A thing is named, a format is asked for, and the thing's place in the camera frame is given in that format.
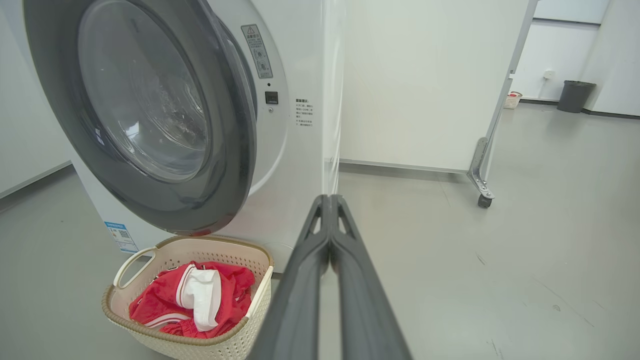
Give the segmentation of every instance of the floor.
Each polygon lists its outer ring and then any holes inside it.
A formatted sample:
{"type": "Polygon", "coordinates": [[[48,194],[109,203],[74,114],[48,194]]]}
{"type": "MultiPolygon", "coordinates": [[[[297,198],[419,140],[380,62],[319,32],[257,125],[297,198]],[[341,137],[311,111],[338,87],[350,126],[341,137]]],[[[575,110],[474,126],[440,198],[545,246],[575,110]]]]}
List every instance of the floor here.
{"type": "MultiPolygon", "coordinates": [[[[416,359],[637,359],[640,121],[505,110],[491,208],[464,176],[344,167],[416,359]]],[[[117,251],[72,168],[0,201],[0,358],[166,359],[110,324],[117,251]]],[[[320,358],[340,358],[337,277],[320,358]]]]}

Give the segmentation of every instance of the open washing machine door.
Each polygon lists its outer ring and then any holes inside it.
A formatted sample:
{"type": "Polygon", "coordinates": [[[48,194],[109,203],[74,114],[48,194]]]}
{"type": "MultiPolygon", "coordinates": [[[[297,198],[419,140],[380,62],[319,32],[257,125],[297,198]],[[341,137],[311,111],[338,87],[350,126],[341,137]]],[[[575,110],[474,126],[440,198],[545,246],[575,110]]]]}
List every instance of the open washing machine door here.
{"type": "Polygon", "coordinates": [[[45,94],[95,177],[171,233],[207,234],[242,208],[257,100],[233,36],[196,1],[25,0],[45,94]]]}

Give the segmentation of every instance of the laundry basket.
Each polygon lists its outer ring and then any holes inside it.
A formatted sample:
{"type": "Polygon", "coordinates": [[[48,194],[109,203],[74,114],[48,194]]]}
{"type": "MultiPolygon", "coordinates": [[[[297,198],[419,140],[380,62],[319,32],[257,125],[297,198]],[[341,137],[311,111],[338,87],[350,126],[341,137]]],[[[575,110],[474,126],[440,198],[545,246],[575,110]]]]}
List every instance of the laundry basket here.
{"type": "Polygon", "coordinates": [[[505,109],[515,109],[522,98],[522,94],[519,92],[512,91],[509,93],[507,98],[504,100],[504,108],[505,109]]]}
{"type": "Polygon", "coordinates": [[[131,256],[118,271],[113,285],[104,292],[102,310],[109,320],[127,329],[140,343],[172,358],[244,359],[249,354],[271,302],[272,272],[271,255],[258,245],[217,236],[177,236],[131,256]],[[129,265],[142,255],[152,258],[131,280],[120,284],[129,265]],[[129,304],[158,273],[190,261],[217,261],[245,266],[253,272],[255,284],[251,288],[251,306],[233,329],[212,339],[194,339],[166,334],[129,319],[129,304]]]}

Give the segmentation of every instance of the black wheel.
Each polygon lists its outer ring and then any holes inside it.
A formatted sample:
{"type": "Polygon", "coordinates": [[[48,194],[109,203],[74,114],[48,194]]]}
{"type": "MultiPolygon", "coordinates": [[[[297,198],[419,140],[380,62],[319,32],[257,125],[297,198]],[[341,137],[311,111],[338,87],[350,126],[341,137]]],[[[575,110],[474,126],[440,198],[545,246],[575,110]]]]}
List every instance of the black wheel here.
{"type": "Polygon", "coordinates": [[[480,195],[480,197],[478,198],[478,206],[483,209],[486,209],[489,206],[491,206],[491,200],[492,199],[487,199],[486,197],[480,195]]]}

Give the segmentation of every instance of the brown basket rim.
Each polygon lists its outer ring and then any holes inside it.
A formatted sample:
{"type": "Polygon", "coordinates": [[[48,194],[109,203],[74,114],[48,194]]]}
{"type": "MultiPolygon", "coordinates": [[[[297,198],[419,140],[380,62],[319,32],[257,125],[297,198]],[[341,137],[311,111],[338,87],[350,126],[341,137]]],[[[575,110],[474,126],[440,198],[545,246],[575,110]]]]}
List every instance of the brown basket rim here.
{"type": "MultiPolygon", "coordinates": [[[[273,258],[271,257],[271,254],[269,254],[269,252],[256,244],[253,243],[248,243],[245,241],[241,241],[241,240],[237,240],[237,239],[233,239],[233,238],[227,238],[224,236],[174,236],[172,238],[168,238],[165,241],[162,241],[161,243],[159,243],[158,245],[156,245],[156,247],[158,249],[160,249],[161,247],[164,247],[172,242],[178,241],[178,240],[184,240],[184,239],[199,239],[199,240],[212,240],[212,241],[221,241],[221,242],[226,242],[226,243],[233,243],[236,245],[242,245],[242,246],[246,246],[246,247],[252,247],[254,249],[260,250],[262,251],[265,255],[267,255],[267,258],[269,259],[269,266],[273,266],[273,258]]],[[[167,334],[165,332],[161,332],[159,330],[154,330],[151,329],[149,327],[146,327],[144,325],[142,325],[141,323],[138,322],[134,322],[132,320],[127,320],[119,315],[117,315],[116,313],[114,313],[111,308],[110,308],[110,302],[111,302],[111,298],[113,296],[115,292],[115,286],[113,286],[112,284],[109,285],[103,296],[102,296],[102,311],[104,312],[104,314],[107,316],[107,318],[109,318],[109,320],[111,320],[112,322],[115,322],[116,324],[126,328],[129,331],[134,331],[137,332],[139,334],[145,335],[145,336],[149,336],[151,338],[155,338],[155,339],[160,339],[160,340],[164,340],[164,341],[169,341],[171,343],[178,343],[181,345],[191,345],[191,346],[198,346],[198,347],[209,347],[209,346],[213,346],[213,345],[218,345],[220,343],[223,343],[231,338],[233,338],[240,330],[242,330],[242,328],[247,324],[247,322],[249,321],[248,317],[244,317],[242,318],[242,320],[240,320],[239,323],[236,324],[236,326],[234,326],[231,330],[227,331],[226,333],[217,336],[215,338],[211,338],[211,339],[196,339],[196,338],[188,338],[185,336],[178,336],[178,335],[173,335],[173,334],[167,334]]]]}

